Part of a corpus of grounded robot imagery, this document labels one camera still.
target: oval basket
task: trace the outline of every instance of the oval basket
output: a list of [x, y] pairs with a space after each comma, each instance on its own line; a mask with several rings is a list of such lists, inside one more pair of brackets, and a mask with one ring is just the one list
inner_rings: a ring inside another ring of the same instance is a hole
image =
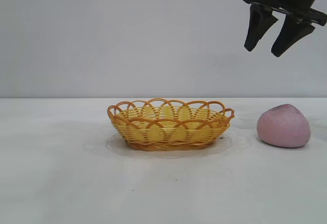
[[137, 150], [197, 150], [211, 145], [234, 118], [234, 110], [221, 102], [155, 98], [121, 102], [108, 107], [113, 126]]

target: basket rim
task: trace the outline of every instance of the basket rim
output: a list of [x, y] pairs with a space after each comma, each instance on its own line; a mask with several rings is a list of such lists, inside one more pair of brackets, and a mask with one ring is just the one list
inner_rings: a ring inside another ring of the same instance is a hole
[[[137, 106], [135, 103], [144, 103], [143, 106]], [[163, 102], [163, 104], [161, 104], [160, 106], [154, 106], [151, 103], [152, 102]], [[172, 103], [179, 103], [181, 104], [180, 106], [174, 106], [172, 105]], [[189, 107], [189, 105], [192, 104], [202, 104], [199, 108], [191, 108]], [[212, 110], [210, 109], [210, 105], [211, 104], [218, 104], [222, 107], [221, 111], [216, 111], [216, 110]], [[121, 109], [120, 106], [121, 105], [127, 105], [127, 109]], [[214, 111], [216, 113], [220, 113], [223, 116], [223, 119], [214, 119], [214, 120], [208, 120], [208, 119], [198, 119], [196, 117], [194, 117], [194, 119], [186, 119], [186, 120], [181, 120], [181, 119], [176, 119], [176, 118], [155, 118], [155, 119], [151, 119], [151, 118], [142, 118], [142, 117], [135, 117], [135, 118], [131, 118], [131, 119], [125, 119], [122, 116], [120, 116], [119, 114], [121, 112], [124, 111], [128, 111], [131, 107], [133, 109], [135, 108], [145, 108], [145, 107], [151, 107], [151, 108], [160, 108], [163, 107], [165, 105], [169, 105], [170, 107], [173, 108], [181, 108], [181, 107], [187, 107], [190, 109], [204, 109], [204, 110], [208, 110], [208, 111]], [[230, 112], [230, 116], [227, 117], [225, 114], [226, 112]], [[185, 103], [183, 101], [177, 100], [177, 99], [172, 99], [172, 100], [167, 100], [164, 98], [154, 98], [148, 101], [143, 101], [143, 100], [136, 100], [133, 102], [128, 102], [128, 101], [124, 101], [124, 102], [120, 102], [117, 103], [116, 105], [111, 105], [108, 107], [107, 109], [107, 114], [109, 116], [109, 118], [111, 119], [112, 123], [116, 123], [117, 120], [120, 120], [124, 123], [126, 123], [126, 125], [131, 125], [133, 127], [135, 127], [136, 129], [140, 129], [136, 124], [134, 124], [134, 121], [143, 121], [143, 122], [148, 122], [149, 125], [147, 126], [147, 129], [151, 128], [153, 125], [157, 125], [163, 128], [163, 126], [159, 123], [161, 121], [171, 121], [171, 122], [175, 122], [176, 126], [175, 127], [179, 127], [179, 126], [184, 126], [186, 129], [188, 129], [188, 126], [186, 125], [189, 122], [200, 122], [202, 123], [197, 129], [200, 129], [204, 126], [209, 126], [210, 128], [212, 128], [212, 124], [216, 123], [216, 122], [224, 122], [226, 123], [226, 125], [229, 125], [229, 122], [232, 118], [234, 118], [234, 110], [231, 108], [225, 108], [225, 105], [222, 102], [219, 101], [210, 101], [210, 102], [206, 102], [206, 101], [201, 101], [201, 100], [194, 100], [188, 103]]]

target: pink egg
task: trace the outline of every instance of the pink egg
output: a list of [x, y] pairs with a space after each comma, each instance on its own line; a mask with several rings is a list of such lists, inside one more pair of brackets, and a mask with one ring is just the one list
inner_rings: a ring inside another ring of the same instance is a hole
[[263, 113], [256, 129], [263, 142], [280, 147], [304, 146], [311, 136], [309, 122], [291, 104], [280, 105]]

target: yellow woven basket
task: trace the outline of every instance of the yellow woven basket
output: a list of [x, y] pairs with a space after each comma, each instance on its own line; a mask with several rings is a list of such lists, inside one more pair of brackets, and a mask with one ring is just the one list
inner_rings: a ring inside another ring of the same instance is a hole
[[[211, 110], [212, 105], [218, 105], [220, 110]], [[221, 102], [184, 103], [163, 98], [121, 102], [110, 106], [107, 112], [127, 144], [145, 151], [206, 148], [228, 129], [234, 118], [234, 110]]]

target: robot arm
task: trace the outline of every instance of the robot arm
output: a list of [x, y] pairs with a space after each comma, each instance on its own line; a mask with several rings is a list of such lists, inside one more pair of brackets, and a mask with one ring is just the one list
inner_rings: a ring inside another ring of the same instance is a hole
[[251, 4], [250, 24], [245, 48], [252, 51], [269, 28], [278, 21], [273, 11], [286, 14], [281, 33], [271, 52], [279, 57], [294, 43], [315, 30], [312, 23], [324, 26], [327, 15], [311, 9], [315, 0], [243, 0]]

